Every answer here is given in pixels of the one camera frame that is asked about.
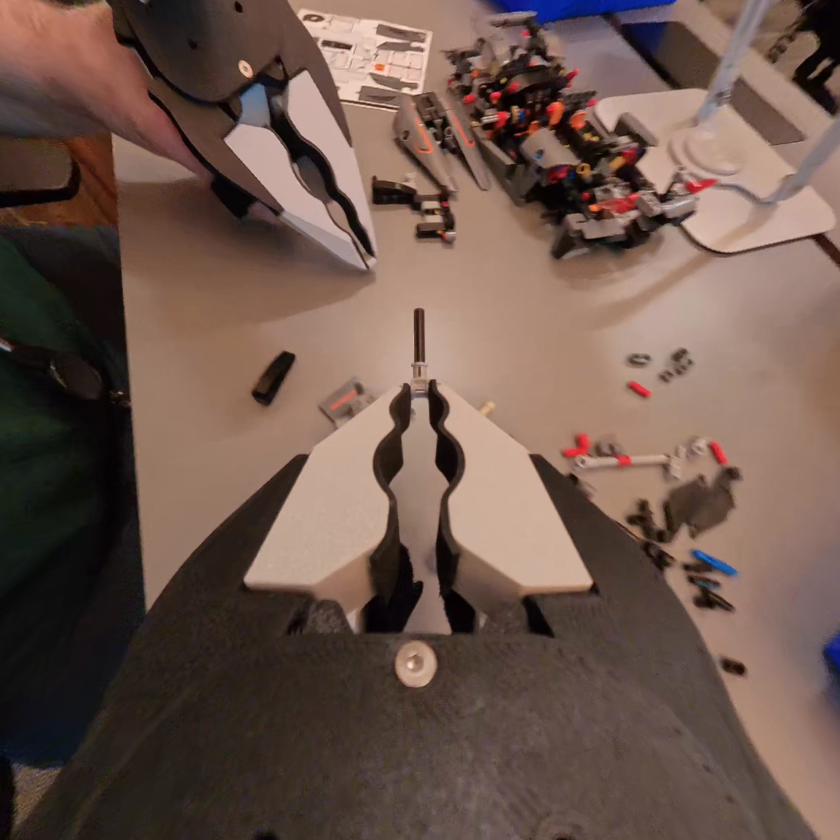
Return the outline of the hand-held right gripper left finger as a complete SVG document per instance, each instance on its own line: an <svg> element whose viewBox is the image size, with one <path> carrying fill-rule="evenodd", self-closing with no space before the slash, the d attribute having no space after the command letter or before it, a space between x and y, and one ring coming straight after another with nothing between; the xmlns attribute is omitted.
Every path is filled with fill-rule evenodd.
<svg viewBox="0 0 840 840"><path fill-rule="evenodd" d="M245 574L248 589L336 602L371 632L406 627L424 585L391 483L411 411L410 385L394 386L311 451Z"/></svg>

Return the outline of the black curved lego panel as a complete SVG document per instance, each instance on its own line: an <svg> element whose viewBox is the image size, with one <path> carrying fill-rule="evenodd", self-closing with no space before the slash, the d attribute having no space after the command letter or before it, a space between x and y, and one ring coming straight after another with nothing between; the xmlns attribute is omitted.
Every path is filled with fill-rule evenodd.
<svg viewBox="0 0 840 840"><path fill-rule="evenodd" d="M296 360L294 353L282 351L267 365L251 391L259 405L272 404Z"/></svg>

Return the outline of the person's left hand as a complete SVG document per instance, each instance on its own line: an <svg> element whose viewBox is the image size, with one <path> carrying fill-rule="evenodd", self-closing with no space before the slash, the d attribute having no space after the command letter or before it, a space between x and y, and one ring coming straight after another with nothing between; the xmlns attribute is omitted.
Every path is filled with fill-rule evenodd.
<svg viewBox="0 0 840 840"><path fill-rule="evenodd" d="M210 182L146 79L140 58L116 39L108 3L1 2L2 134L106 131Z"/></svg>

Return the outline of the partly built lego car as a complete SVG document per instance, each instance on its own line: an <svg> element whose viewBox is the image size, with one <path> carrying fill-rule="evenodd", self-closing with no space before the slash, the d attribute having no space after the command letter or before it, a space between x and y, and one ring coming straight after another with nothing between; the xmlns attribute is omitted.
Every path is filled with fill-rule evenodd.
<svg viewBox="0 0 840 840"><path fill-rule="evenodd" d="M656 137L627 112L603 125L595 92L575 86L579 71L536 13L489 15L477 32L474 45L446 52L447 94L511 200L539 204L555 226L554 259L592 245L634 248L695 215L717 179L679 165L663 186L647 178L640 163Z"/></svg>

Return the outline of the white sticker sheet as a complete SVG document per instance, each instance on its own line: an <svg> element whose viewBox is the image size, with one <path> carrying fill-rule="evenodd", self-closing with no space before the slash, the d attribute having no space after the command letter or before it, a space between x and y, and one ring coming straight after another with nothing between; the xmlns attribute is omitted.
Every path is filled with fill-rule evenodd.
<svg viewBox="0 0 840 840"><path fill-rule="evenodd" d="M342 104L399 109L425 92L430 30L303 8L298 18L326 60Z"/></svg>

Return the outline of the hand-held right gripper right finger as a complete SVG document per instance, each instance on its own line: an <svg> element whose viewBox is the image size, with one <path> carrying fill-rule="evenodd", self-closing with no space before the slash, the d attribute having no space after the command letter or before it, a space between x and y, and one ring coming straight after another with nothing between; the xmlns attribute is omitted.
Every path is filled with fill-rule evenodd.
<svg viewBox="0 0 840 840"><path fill-rule="evenodd" d="M447 486L435 543L453 634L536 595L589 592L593 579L529 451L459 396L430 381L435 465Z"/></svg>

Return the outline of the black white lego sub-assembly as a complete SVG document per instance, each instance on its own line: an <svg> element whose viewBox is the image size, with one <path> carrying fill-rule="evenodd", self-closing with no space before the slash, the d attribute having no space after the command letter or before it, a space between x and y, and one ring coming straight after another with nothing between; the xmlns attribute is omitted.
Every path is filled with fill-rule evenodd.
<svg viewBox="0 0 840 840"><path fill-rule="evenodd" d="M447 245L456 241L456 221L451 198L452 192L446 187L431 193L420 192L413 177L407 177L403 182L388 181L377 176L371 179L371 200L374 205L406 206L417 215L417 240L440 240Z"/></svg>

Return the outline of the small grey lego assembly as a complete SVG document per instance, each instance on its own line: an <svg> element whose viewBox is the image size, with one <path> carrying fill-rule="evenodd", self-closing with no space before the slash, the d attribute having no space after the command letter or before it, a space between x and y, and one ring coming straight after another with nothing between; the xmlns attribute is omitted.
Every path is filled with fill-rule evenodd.
<svg viewBox="0 0 840 840"><path fill-rule="evenodd" d="M358 377L345 381L318 404L319 411L338 429L373 404L376 397L369 393Z"/></svg>

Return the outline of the person's green shirt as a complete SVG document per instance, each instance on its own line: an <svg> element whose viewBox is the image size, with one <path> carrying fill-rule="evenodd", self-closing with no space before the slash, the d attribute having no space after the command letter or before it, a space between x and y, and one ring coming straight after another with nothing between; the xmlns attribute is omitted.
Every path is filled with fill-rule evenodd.
<svg viewBox="0 0 840 840"><path fill-rule="evenodd" d="M64 351L129 389L119 236L2 235L2 339ZM131 412L2 351L2 759L78 750L145 614Z"/></svg>

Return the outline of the pile of loose lego pieces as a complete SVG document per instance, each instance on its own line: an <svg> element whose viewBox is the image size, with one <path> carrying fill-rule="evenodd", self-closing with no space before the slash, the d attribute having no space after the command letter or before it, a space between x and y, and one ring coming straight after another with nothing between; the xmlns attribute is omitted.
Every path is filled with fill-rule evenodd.
<svg viewBox="0 0 840 840"><path fill-rule="evenodd" d="M623 523L660 577L677 566L669 546L683 531L691 539L697 539L728 520L736 507L734 487L742 480L741 470L729 463L716 441L706 437L693 437L688 444L680 445L670 453L631 455L617 446L614 440L603 439L592 443L587 435L581 434L575 438L574 446L561 450L561 455L571 467L573 483L583 491L586 491L582 478L585 472L657 469L667 480L674 482L661 504L661 522L657 520L652 503L642 498L636 501L635 508L626 515ZM697 474L682 481L684 467L706 455L710 455L720 467L714 479ZM738 571L730 563L702 549L692 549L690 557L691 560L679 565L692 588L693 605L709 613L734 614L736 608L721 592L718 577L734 579Z"/></svg>

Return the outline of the white book stand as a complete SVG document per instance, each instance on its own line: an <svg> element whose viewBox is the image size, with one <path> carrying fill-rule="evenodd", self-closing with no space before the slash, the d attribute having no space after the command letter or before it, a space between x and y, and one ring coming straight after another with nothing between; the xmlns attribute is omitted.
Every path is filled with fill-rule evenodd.
<svg viewBox="0 0 840 840"><path fill-rule="evenodd" d="M683 228L696 244L720 255L824 235L836 222L811 182L838 150L838 119L794 170L731 105L741 63L770 6L745 4L708 89L640 93L595 105L595 116L609 129L630 116L652 131L656 144L643 158L642 172L657 186L679 167L702 181L717 181L701 194Z"/></svg>

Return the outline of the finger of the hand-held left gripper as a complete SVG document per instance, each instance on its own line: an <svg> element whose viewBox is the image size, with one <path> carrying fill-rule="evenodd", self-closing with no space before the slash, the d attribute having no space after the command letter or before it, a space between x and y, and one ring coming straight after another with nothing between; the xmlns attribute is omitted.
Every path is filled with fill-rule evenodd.
<svg viewBox="0 0 840 840"><path fill-rule="evenodd" d="M326 196L341 209L363 262L374 263L375 231L355 151L310 71L289 80L282 111L302 155L320 173Z"/></svg>
<svg viewBox="0 0 840 840"><path fill-rule="evenodd" d="M319 171L305 158L282 111L282 94L253 86L242 97L242 112L225 138L270 199L259 201L313 243L356 270L369 270L361 247L348 232L341 209L323 191Z"/></svg>

